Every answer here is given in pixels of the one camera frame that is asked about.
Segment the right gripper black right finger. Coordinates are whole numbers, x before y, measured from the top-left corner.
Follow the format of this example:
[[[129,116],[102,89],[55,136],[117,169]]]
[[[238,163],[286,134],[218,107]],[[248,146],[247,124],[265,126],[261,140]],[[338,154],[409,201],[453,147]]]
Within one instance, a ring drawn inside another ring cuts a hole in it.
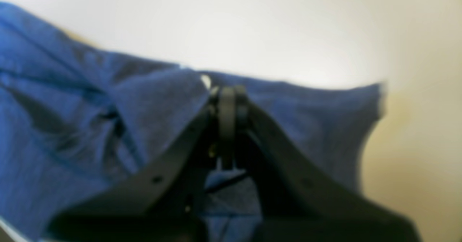
[[[255,182],[254,242],[419,242],[414,225],[348,191],[309,162],[244,87],[236,93],[235,158]]]

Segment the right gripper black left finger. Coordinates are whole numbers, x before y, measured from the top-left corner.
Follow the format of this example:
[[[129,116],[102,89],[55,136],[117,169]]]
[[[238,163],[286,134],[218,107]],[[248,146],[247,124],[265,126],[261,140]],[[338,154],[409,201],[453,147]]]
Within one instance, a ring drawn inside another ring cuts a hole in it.
[[[198,217],[216,153],[218,87],[173,144],[134,176],[64,210],[48,224],[53,242],[207,242]]]

